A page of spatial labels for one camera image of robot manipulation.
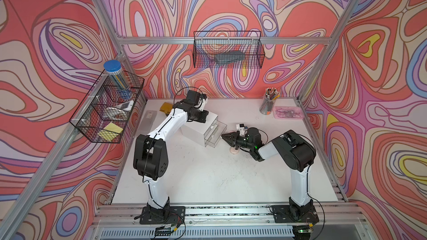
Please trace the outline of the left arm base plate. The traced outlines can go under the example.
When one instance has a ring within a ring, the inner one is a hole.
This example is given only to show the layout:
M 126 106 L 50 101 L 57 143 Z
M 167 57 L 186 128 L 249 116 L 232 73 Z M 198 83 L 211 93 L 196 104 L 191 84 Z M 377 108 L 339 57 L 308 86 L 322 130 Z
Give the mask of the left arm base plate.
M 147 205 L 142 213 L 135 217 L 140 224 L 182 224 L 185 220 L 186 208 L 184 206 L 172 206 L 163 209 L 157 209 Z

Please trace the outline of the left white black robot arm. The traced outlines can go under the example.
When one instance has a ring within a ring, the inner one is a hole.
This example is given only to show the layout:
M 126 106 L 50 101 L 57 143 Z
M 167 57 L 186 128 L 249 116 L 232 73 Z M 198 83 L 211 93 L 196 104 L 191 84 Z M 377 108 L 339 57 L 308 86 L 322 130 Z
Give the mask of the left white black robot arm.
M 149 190 L 148 206 L 162 210 L 170 202 L 161 177 L 169 165 L 167 154 L 168 140 L 186 123 L 205 123 L 209 111 L 205 110 L 207 99 L 198 103 L 182 100 L 173 105 L 166 119 L 148 135 L 141 134 L 135 143 L 133 168 L 142 176 Z

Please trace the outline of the clear drawer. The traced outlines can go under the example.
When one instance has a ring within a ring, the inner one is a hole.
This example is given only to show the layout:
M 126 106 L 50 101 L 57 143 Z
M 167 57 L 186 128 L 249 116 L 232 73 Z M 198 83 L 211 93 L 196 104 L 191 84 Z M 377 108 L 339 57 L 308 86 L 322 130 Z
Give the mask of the clear drawer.
M 225 132 L 227 125 L 220 121 L 214 121 L 204 134 L 205 146 L 216 147 L 221 139 L 221 135 Z

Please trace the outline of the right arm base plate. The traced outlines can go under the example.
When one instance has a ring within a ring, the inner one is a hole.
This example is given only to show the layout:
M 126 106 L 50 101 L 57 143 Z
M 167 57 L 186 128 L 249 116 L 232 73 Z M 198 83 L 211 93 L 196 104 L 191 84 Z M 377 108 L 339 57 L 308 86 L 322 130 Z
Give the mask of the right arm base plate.
M 270 211 L 275 223 L 316 224 L 319 222 L 319 217 L 312 201 L 302 207 L 297 204 L 273 205 L 270 206 Z

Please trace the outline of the white drawer cabinet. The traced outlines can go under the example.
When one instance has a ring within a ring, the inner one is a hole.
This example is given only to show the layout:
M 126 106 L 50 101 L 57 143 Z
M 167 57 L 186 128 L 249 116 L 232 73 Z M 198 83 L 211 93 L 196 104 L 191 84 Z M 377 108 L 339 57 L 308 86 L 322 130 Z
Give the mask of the white drawer cabinet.
M 218 115 L 213 112 L 208 114 L 205 123 L 192 121 L 181 127 L 181 132 L 186 138 L 204 147 L 216 146 L 218 131 Z

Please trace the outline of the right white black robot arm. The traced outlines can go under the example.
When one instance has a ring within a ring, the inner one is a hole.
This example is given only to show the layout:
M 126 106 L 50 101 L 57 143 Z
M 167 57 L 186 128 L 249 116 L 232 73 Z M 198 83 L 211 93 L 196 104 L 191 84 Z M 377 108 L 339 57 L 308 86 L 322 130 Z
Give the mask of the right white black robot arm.
M 309 195 L 308 176 L 310 166 L 314 164 L 316 158 L 316 150 L 308 138 L 288 130 L 263 143 L 260 130 L 250 127 L 244 130 L 244 133 L 240 131 L 224 133 L 221 139 L 237 151 L 248 152 L 258 162 L 279 155 L 291 171 L 290 205 L 299 209 L 312 206 L 313 198 Z

